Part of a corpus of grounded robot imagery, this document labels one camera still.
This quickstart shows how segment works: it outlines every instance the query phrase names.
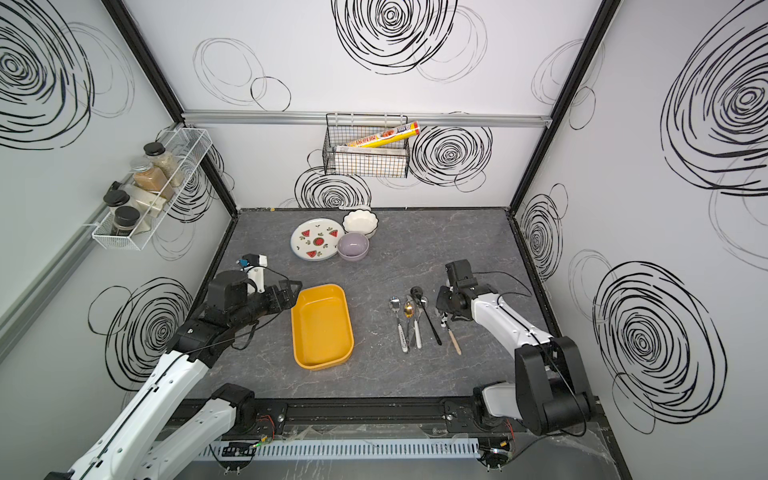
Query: purple bowl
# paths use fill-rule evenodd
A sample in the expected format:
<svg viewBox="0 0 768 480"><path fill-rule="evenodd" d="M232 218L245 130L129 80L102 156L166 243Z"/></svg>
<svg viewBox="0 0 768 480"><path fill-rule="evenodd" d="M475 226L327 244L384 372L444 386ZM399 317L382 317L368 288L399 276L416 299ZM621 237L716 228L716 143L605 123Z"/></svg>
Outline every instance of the purple bowl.
<svg viewBox="0 0 768 480"><path fill-rule="evenodd" d="M350 262L365 258L369 247L370 242L362 233L349 232L339 238L339 255Z"/></svg>

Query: bowl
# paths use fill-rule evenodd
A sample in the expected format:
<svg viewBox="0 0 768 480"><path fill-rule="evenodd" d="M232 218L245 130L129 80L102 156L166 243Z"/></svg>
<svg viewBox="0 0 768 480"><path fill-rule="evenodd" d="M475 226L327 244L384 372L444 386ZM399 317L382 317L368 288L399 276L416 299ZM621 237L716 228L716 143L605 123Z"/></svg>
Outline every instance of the bowl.
<svg viewBox="0 0 768 480"><path fill-rule="evenodd" d="M356 262L368 254L370 242L362 233L349 232L339 238L339 255L344 260Z"/></svg>
<svg viewBox="0 0 768 480"><path fill-rule="evenodd" d="M379 227L379 219L376 214L367 210L355 210L344 217L343 226L346 232L362 233L366 238L370 238Z"/></svg>

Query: yellow rectangular tray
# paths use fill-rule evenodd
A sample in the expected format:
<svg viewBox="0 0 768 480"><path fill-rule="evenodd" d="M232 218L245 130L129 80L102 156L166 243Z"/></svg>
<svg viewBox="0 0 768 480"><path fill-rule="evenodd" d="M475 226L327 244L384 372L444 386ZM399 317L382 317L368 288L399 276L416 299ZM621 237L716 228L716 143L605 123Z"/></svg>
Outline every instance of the yellow rectangular tray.
<svg viewBox="0 0 768 480"><path fill-rule="evenodd" d="M290 310L293 358L302 368L322 370L340 365L352 355L355 338L346 295L338 285L302 290Z"/></svg>

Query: plate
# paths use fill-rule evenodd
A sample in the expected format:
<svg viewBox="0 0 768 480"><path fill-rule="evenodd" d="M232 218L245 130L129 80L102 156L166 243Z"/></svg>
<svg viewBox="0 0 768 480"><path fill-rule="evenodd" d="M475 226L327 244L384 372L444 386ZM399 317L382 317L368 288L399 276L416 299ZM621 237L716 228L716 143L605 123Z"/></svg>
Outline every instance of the plate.
<svg viewBox="0 0 768 480"><path fill-rule="evenodd" d="M329 218L314 218L299 225L290 236L290 249L297 257L319 262L339 251L344 228Z"/></svg>

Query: silver jar lid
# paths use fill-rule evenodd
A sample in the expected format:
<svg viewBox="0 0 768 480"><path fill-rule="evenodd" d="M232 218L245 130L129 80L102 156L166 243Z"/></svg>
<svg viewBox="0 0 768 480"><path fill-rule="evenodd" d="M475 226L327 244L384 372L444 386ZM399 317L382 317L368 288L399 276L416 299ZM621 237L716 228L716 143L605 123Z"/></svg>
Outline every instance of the silver jar lid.
<svg viewBox="0 0 768 480"><path fill-rule="evenodd" d="M152 168L152 162L148 158L137 157L131 160L131 170L134 172L145 172Z"/></svg>

